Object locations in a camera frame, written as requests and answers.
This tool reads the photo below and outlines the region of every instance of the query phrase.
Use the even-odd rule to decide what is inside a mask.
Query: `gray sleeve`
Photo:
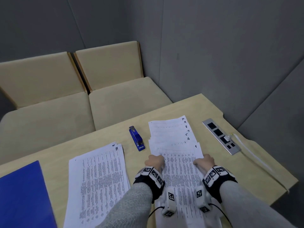
[[[282,215],[236,182],[224,182],[219,192],[233,228],[294,228]]]
[[[147,227],[153,194],[145,183],[135,183],[96,228]]]

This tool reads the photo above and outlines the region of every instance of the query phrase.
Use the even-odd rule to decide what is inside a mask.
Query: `black wrist strap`
[[[143,182],[150,187],[153,194],[152,204],[162,195],[165,187],[162,175],[152,166],[146,166],[138,172],[133,184],[139,182]]]
[[[219,203],[222,203],[219,188],[226,181],[234,181],[237,183],[235,176],[228,172],[224,167],[214,166],[204,176],[203,184],[209,194],[218,200]]]

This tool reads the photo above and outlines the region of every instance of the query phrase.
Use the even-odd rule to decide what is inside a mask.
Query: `beige chair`
[[[74,53],[91,91],[96,130],[172,102],[149,78],[143,78],[138,42],[125,42]]]
[[[0,164],[95,131],[67,52],[0,63],[0,86],[17,108],[0,122]]]

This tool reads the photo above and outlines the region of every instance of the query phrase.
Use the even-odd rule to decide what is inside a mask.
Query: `black wire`
[[[223,213],[223,215],[226,217],[226,219],[228,220],[228,222],[230,223],[230,225],[231,225],[231,227],[232,227],[232,224],[231,224],[231,222],[229,221],[229,219],[228,219],[228,217],[226,216],[226,214],[225,214],[217,205],[214,205],[213,203],[208,203],[208,205],[213,205],[213,206],[217,207],[217,208]]]
[[[157,209],[159,209],[159,208],[164,209],[165,207],[164,207],[164,206],[159,206],[159,207],[157,207],[155,210],[152,211],[152,213],[150,213],[149,217],[150,217]]]

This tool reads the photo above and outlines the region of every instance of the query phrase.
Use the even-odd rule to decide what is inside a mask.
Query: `light wood tabletop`
[[[70,159],[114,141],[121,143],[124,149],[127,174],[130,184],[132,184],[135,174],[144,166],[144,161],[150,155],[148,122],[174,119],[183,115],[187,117],[203,154],[209,153],[213,156],[217,165],[227,168],[243,187],[269,205],[282,196],[286,190],[234,138],[234,142],[242,148],[242,152],[230,155],[202,124],[202,121],[212,118],[226,133],[237,134],[255,155],[275,171],[279,181],[287,188],[291,188],[298,181],[256,142],[247,140],[238,133],[223,118],[223,113],[202,94],[3,164],[0,166],[0,177],[39,160],[57,225],[63,227],[68,198],[68,162]],[[138,152],[136,149],[129,133],[130,126],[135,126],[143,138],[146,145],[145,150]],[[151,217],[148,227],[154,226],[155,218]]]

